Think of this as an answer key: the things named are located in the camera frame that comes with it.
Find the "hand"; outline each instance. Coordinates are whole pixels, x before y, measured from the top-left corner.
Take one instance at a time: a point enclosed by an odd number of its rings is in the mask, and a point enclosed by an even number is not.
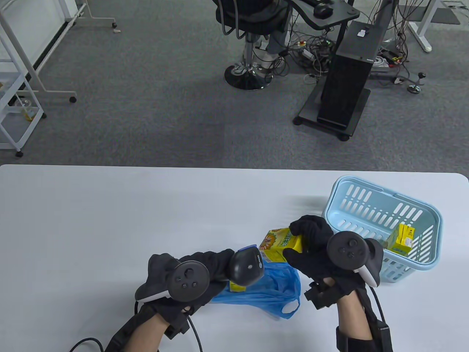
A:
[[[341,269],[329,259],[327,242],[333,231],[324,218],[315,215],[302,216],[290,224],[290,231],[293,236],[301,235],[303,243],[303,253],[291,248],[284,249],[283,256],[291,266],[317,283],[324,281],[329,286],[335,286],[342,296],[365,287],[365,282],[359,274]]]
[[[187,315],[194,314],[201,306],[205,306],[212,300],[213,297],[217,296],[224,290],[227,285],[227,281],[217,282],[213,281],[214,278],[223,276],[226,272],[229,261],[233,256],[234,251],[226,249],[220,253],[214,252],[197,252],[193,255],[187,255],[179,259],[180,262],[187,260],[196,260],[204,264],[210,273],[210,285],[205,293],[199,298],[191,302],[178,302],[172,298],[160,298],[155,301],[145,303],[140,312],[151,310],[155,314],[158,313],[161,317],[168,322],[174,329],[178,329],[183,325],[187,319]],[[161,262],[159,261],[158,255],[153,255],[148,262],[148,276],[149,279],[154,275],[155,278],[160,277],[157,272],[161,270],[169,271],[177,266],[176,260],[169,261],[165,264],[164,268],[161,268]]]

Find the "gray carpet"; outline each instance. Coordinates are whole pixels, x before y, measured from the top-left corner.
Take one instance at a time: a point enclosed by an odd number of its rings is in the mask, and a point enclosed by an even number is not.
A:
[[[422,93],[406,85],[372,93],[355,135],[294,126],[311,85],[300,70],[265,90],[242,92],[223,80],[243,42],[224,37],[210,0],[90,1],[113,15],[110,29],[73,28],[41,72],[50,89],[79,100],[43,99],[48,118],[24,157],[0,164],[443,171],[469,176],[467,21],[432,25],[424,53],[408,34],[410,63],[428,73]],[[370,11],[374,2],[357,7]]]

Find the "blue plastic bag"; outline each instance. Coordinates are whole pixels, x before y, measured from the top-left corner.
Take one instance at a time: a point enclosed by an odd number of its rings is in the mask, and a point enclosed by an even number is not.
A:
[[[212,303],[243,304],[261,308],[284,319],[290,319],[300,307],[301,283],[298,272],[287,263],[266,263],[264,277],[245,292],[230,292],[229,285]],[[282,312],[285,305],[297,301],[295,310]]]

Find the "plastic basket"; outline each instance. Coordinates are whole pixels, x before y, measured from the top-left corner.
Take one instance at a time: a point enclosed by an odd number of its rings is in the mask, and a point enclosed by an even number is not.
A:
[[[385,249],[381,280],[394,283],[415,270],[430,270],[441,252],[443,220],[437,209],[354,176],[339,178],[323,213],[334,232],[353,231],[386,240],[399,224],[415,228],[407,257]]]

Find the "jeans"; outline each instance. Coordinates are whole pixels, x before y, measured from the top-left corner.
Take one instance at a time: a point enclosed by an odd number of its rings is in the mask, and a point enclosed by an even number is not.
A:
[[[264,22],[264,21],[268,21],[270,20],[272,17],[274,17],[280,8],[287,8],[288,7],[288,3],[284,0],[273,0],[272,3],[267,6],[266,8],[264,8],[262,11],[260,12],[257,12],[255,14],[251,14],[251,15],[242,15],[242,14],[239,14],[238,15],[238,18],[240,20],[243,20],[243,21],[246,21],[246,22]],[[275,30],[273,31],[270,36],[269,36],[269,44],[267,45],[267,47],[265,48],[265,50],[273,55],[273,54],[279,54],[281,53],[283,50],[286,49],[286,46],[285,46],[285,39],[287,37],[287,31],[288,31],[288,24],[289,24],[289,20],[286,20],[285,21],[285,27],[281,30]],[[257,42],[260,38],[260,35],[253,35],[252,36],[252,40],[253,42]]]

